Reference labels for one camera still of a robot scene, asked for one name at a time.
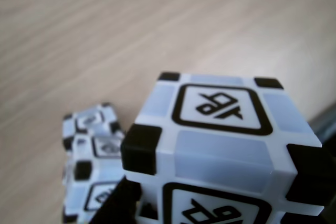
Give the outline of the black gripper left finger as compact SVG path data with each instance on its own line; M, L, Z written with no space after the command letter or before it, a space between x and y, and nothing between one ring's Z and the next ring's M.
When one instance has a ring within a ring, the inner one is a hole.
M136 223L136 203L141 194L140 184L124 176L98 209L91 223Z

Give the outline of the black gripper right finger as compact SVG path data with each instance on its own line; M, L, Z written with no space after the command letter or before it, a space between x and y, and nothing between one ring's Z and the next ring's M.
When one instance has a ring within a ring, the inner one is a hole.
M326 168L332 183L333 193L330 203L323 209L318 219L321 223L335 223L335 103L327 107L311 121L315 135L329 157Z

